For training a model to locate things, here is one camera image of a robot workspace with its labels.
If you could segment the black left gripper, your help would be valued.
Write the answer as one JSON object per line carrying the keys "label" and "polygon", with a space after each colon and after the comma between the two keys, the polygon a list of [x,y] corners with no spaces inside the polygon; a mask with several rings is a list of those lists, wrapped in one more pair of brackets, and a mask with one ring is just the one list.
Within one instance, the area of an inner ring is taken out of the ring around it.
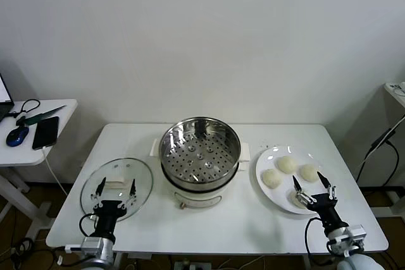
{"label": "black left gripper", "polygon": [[127,214],[127,208],[136,201],[135,178],[132,180],[129,196],[123,202],[120,200],[101,201],[105,183],[106,177],[98,184],[96,191],[90,195],[91,208],[94,209],[94,214],[97,216],[94,236],[113,236],[116,222]]}

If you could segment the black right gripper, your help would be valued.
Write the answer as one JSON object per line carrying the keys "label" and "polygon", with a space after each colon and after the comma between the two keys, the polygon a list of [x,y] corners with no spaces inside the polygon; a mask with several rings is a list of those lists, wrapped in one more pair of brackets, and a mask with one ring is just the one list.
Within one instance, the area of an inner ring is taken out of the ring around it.
{"label": "black right gripper", "polygon": [[296,199],[302,205],[308,206],[310,211],[314,211],[319,215],[325,231],[334,231],[343,228],[344,222],[335,210],[337,204],[335,186],[333,186],[319,171],[317,174],[327,192],[310,196],[303,191],[298,180],[293,176],[292,179],[296,191]]}

